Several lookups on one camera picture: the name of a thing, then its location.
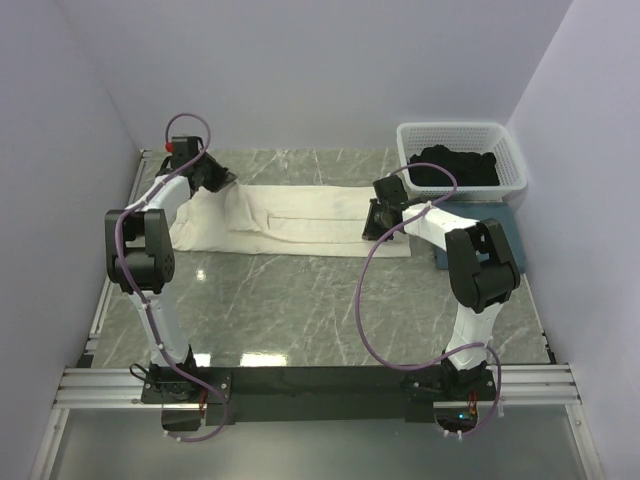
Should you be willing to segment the cream white t shirt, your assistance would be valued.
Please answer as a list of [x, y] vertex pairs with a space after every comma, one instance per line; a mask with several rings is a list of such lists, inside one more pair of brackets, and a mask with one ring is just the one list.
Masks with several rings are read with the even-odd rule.
[[371, 187], [265, 186], [234, 183], [200, 189], [170, 227], [183, 252], [365, 257], [362, 239]]

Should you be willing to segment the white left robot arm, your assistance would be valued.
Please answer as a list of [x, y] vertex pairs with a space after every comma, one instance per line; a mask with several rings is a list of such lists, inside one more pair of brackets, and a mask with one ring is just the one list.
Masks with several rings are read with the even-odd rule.
[[176, 375], [198, 384], [170, 288], [176, 270], [170, 227], [198, 190], [218, 193], [236, 176], [207, 153], [198, 136], [175, 136], [166, 147], [168, 156], [150, 189], [125, 209], [106, 213], [106, 267], [110, 281], [129, 296], [143, 322], [151, 347], [146, 381], [157, 385]]

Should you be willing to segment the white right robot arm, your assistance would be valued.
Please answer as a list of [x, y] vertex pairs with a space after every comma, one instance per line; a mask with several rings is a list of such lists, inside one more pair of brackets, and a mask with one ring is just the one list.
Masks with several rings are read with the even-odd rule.
[[396, 365], [381, 357], [366, 338], [361, 319], [361, 292], [365, 272], [360, 274], [354, 311], [360, 339], [380, 364], [401, 371], [417, 371], [439, 365], [453, 382], [469, 382], [481, 375], [493, 351], [489, 342], [503, 305], [519, 288], [521, 274], [502, 224], [495, 219], [473, 220], [449, 213], [436, 201], [411, 201], [403, 182], [389, 175], [373, 183], [375, 197], [362, 237], [374, 242], [365, 267], [383, 242], [396, 233], [420, 238], [445, 251], [449, 284], [458, 302], [454, 329], [444, 353], [417, 365]]

